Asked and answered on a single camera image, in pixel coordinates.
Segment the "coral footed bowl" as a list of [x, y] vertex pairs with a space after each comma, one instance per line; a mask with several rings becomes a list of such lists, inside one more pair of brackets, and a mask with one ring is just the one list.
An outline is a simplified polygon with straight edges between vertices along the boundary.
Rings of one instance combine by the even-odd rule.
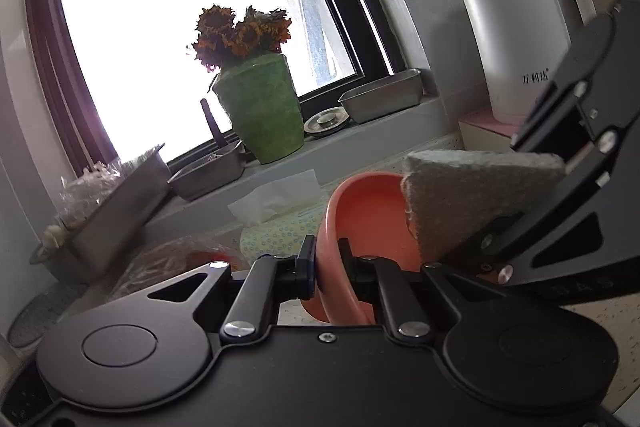
[[369, 325], [373, 309], [350, 286], [338, 242], [347, 239], [357, 257], [394, 260], [400, 269], [420, 270], [418, 243], [406, 219], [399, 173], [370, 171], [343, 181], [329, 198], [316, 244], [314, 297], [303, 307], [315, 319], [337, 325]]

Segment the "blue patterned sponge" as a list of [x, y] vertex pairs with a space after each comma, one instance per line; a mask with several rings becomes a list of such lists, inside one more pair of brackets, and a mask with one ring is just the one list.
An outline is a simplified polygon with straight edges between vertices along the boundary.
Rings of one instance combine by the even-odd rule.
[[421, 150], [405, 159], [401, 191], [424, 262], [437, 261], [492, 220], [533, 207], [566, 175], [551, 154]]

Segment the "tissue pack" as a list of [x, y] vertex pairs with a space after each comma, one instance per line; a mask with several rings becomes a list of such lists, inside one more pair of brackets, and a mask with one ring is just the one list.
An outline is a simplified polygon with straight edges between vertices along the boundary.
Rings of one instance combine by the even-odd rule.
[[228, 206], [241, 223], [240, 251], [247, 261], [260, 255], [296, 255], [307, 235], [316, 235], [329, 195], [314, 169], [262, 184]]

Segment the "clear plastic bag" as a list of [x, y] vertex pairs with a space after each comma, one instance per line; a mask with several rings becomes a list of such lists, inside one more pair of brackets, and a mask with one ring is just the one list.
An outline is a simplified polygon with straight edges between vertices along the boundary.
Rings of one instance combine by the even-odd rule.
[[233, 271], [248, 268], [248, 261], [239, 251], [231, 246], [222, 245], [212, 234], [171, 239], [138, 254], [119, 277], [107, 300], [126, 297], [201, 265], [217, 261], [228, 262]]

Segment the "small steel tray left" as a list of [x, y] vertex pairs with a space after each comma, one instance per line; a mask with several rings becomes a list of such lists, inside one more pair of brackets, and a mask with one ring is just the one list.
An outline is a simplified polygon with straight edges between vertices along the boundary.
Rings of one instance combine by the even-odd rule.
[[228, 144], [180, 169], [168, 180], [168, 185], [177, 196], [193, 202], [239, 179], [245, 164], [244, 144]]

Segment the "small steel tray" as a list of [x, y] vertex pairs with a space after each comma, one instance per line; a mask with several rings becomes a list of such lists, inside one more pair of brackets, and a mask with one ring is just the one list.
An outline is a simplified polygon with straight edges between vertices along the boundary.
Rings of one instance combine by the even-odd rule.
[[228, 144], [180, 169], [168, 180], [168, 185], [177, 196], [193, 202], [239, 179], [245, 164], [244, 144]]
[[338, 103], [356, 124], [417, 106], [423, 96], [419, 69], [406, 69], [343, 93]]

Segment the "pink box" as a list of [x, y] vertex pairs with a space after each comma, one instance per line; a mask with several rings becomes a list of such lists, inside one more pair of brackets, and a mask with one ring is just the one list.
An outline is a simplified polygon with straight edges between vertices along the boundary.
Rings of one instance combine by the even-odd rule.
[[461, 116], [458, 127], [465, 150], [489, 152], [511, 152], [512, 135], [518, 130], [495, 120], [489, 106]]

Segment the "round metal lid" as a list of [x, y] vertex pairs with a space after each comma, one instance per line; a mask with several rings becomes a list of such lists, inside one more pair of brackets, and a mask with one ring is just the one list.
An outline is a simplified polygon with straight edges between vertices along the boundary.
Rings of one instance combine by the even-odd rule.
[[310, 117], [304, 124], [304, 131], [313, 138], [322, 138], [345, 128], [349, 119], [342, 106], [330, 107]]

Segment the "green flower pot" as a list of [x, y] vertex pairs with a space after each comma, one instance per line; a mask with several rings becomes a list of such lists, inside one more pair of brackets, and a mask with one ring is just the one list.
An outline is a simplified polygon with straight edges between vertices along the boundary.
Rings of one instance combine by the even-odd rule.
[[303, 146], [302, 110], [284, 55], [259, 54], [224, 68], [213, 91], [233, 131], [262, 165]]

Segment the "small steel tray right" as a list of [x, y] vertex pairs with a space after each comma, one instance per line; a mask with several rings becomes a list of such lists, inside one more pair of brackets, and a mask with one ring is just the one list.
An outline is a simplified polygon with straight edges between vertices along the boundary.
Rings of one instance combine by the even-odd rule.
[[343, 93], [338, 103], [356, 124], [417, 106], [423, 96], [419, 69], [406, 69]]

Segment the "large steel tray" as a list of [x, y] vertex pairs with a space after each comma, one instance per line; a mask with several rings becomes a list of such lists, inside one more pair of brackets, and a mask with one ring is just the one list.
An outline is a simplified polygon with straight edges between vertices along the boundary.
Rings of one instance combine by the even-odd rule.
[[157, 145], [145, 153], [60, 247], [52, 251], [37, 247], [29, 263], [43, 265], [65, 284], [92, 283], [103, 277], [168, 194], [170, 170], [161, 150]]

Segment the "white electric kettle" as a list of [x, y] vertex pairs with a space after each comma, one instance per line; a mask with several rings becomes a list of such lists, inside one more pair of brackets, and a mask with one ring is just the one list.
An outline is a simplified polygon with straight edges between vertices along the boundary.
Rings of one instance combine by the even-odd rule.
[[[582, 22], [592, 0], [575, 0]], [[495, 120], [523, 124], [570, 47], [559, 0], [463, 0]]]

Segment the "dried orange flowers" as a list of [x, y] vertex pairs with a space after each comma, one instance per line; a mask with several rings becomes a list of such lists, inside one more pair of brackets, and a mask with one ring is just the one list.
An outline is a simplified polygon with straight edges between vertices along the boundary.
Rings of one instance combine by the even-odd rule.
[[250, 5], [242, 20], [231, 8], [214, 4], [202, 9], [191, 44], [195, 60], [209, 72], [239, 64], [264, 53], [281, 53], [291, 39], [291, 17], [284, 9], [258, 11]]

